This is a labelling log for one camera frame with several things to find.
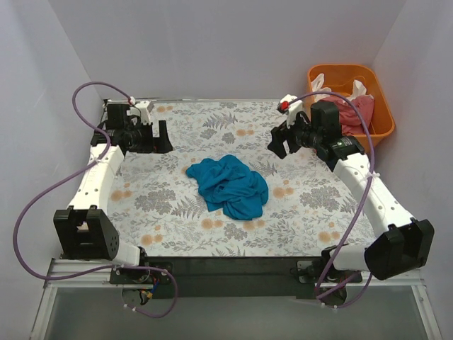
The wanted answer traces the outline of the blue t shirt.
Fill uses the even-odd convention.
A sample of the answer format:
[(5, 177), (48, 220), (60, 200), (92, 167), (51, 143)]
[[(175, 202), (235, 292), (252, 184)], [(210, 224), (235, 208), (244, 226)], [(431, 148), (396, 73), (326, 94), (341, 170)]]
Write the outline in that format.
[(235, 156), (203, 159), (188, 167), (185, 174), (196, 180), (208, 211), (221, 210), (227, 217), (243, 221), (263, 215), (269, 198), (267, 182)]

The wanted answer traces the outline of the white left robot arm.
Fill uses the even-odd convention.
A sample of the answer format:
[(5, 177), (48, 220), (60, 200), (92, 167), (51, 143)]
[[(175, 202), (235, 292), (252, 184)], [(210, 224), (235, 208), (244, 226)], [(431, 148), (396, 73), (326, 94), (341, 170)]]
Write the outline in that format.
[(154, 104), (141, 100), (134, 105), (106, 101), (105, 117), (91, 138), (89, 164), (68, 207), (57, 210), (53, 223), (63, 255), (75, 260), (103, 260), (124, 265), (135, 283), (150, 277), (150, 265), (141, 260), (143, 251), (122, 241), (107, 214), (114, 179), (128, 152), (165, 154), (173, 146), (166, 121), (153, 131)]

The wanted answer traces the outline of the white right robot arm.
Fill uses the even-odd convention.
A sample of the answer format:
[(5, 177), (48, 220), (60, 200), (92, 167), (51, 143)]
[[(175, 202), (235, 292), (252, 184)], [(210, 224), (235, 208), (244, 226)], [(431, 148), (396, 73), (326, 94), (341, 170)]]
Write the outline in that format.
[(366, 246), (338, 245), (324, 250), (321, 275), (333, 282), (346, 271), (368, 271), (382, 281), (423, 267), (434, 227), (428, 220), (417, 220), (395, 199), (372, 169), (358, 139), (342, 134), (337, 106), (318, 101), (306, 115), (297, 100), (286, 98), (277, 109), (287, 114), (288, 122), (272, 129), (268, 149), (281, 159), (302, 147), (314, 149), (358, 201), (358, 209), (366, 215), (376, 237)]

